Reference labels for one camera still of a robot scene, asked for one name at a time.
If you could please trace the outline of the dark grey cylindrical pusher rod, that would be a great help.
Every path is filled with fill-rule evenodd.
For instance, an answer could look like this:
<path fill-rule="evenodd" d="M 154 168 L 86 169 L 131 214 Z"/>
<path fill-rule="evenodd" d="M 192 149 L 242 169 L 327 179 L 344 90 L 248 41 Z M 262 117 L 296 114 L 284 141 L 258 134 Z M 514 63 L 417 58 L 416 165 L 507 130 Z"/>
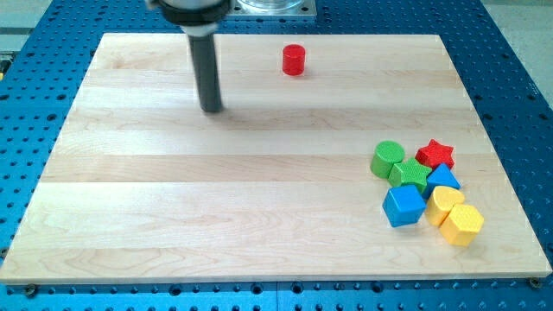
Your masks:
<path fill-rule="evenodd" d="M 216 113 L 223 109 L 219 71 L 213 34 L 206 36 L 188 36 L 188 42 L 194 65 L 194 77 L 204 112 Z"/>

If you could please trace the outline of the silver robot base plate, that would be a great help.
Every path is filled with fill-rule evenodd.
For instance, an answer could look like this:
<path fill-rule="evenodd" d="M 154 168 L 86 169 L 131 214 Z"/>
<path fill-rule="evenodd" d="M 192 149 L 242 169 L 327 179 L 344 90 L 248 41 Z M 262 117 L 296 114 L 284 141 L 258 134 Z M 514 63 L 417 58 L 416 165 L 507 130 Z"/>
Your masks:
<path fill-rule="evenodd" d="M 231 0 L 226 20 L 314 20 L 315 0 Z"/>

